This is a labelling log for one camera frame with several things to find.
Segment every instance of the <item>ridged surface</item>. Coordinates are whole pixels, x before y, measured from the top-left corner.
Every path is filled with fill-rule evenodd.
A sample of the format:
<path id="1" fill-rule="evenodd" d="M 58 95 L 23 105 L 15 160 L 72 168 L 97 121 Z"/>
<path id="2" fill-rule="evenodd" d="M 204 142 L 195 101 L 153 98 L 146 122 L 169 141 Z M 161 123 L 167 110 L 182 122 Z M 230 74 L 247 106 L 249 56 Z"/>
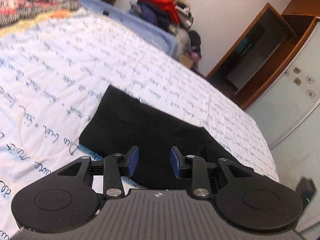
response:
<path id="1" fill-rule="evenodd" d="M 301 240 L 295 231 L 254 235 L 233 228 L 208 201 L 190 198 L 185 190 L 132 190 L 109 200 L 95 219 L 75 230 L 40 234 L 21 230 L 11 240 Z"/>

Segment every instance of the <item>white bedspread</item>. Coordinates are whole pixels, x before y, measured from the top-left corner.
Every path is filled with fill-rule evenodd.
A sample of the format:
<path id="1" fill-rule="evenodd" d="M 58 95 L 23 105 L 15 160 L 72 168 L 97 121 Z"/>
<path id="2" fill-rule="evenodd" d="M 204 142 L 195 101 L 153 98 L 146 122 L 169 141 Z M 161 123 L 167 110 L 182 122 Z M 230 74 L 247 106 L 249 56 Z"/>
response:
<path id="1" fill-rule="evenodd" d="M 0 240 L 18 229 L 10 204 L 21 188 L 82 155 L 101 159 L 78 138 L 110 84 L 204 126 L 241 163 L 278 180 L 252 118 L 119 23 L 80 12 L 0 39 Z"/>

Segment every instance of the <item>open cabinet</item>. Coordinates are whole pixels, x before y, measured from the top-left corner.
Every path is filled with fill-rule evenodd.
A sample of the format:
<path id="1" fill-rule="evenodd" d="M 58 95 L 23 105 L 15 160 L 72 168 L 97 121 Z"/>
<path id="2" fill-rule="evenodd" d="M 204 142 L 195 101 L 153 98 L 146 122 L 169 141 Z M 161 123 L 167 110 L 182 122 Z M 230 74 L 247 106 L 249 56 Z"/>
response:
<path id="1" fill-rule="evenodd" d="M 288 65 L 315 24 L 315 17 L 282 17 L 267 3 L 207 80 L 245 110 Z"/>

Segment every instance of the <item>metal screw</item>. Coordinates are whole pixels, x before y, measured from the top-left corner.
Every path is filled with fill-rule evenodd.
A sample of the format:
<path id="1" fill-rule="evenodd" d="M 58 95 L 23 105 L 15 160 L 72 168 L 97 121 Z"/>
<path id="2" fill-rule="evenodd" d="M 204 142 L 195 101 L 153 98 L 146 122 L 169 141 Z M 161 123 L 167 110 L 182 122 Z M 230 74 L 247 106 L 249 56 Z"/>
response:
<path id="1" fill-rule="evenodd" d="M 205 188 L 197 188 L 193 193 L 199 197 L 205 197 L 209 195 L 209 191 Z"/>
<path id="2" fill-rule="evenodd" d="M 119 190 L 118 188 L 110 188 L 106 191 L 106 194 L 110 197 L 118 197 L 120 196 L 122 193 L 121 190 Z"/>

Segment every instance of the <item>pile of clothes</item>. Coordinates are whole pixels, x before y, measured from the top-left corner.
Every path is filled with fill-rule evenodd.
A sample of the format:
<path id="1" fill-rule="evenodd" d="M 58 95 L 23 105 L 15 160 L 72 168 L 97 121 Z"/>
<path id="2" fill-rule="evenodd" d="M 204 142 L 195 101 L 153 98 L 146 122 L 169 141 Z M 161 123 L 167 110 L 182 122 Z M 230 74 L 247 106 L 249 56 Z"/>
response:
<path id="1" fill-rule="evenodd" d="M 137 16 L 173 34 L 180 25 L 188 30 L 193 23 L 187 0 L 131 1 L 131 9 Z"/>
<path id="2" fill-rule="evenodd" d="M 199 62 L 201 41 L 197 32 L 190 31 L 193 16 L 187 0 L 131 0 L 130 5 L 132 14 L 176 36 L 176 60 L 188 53 L 194 63 Z"/>

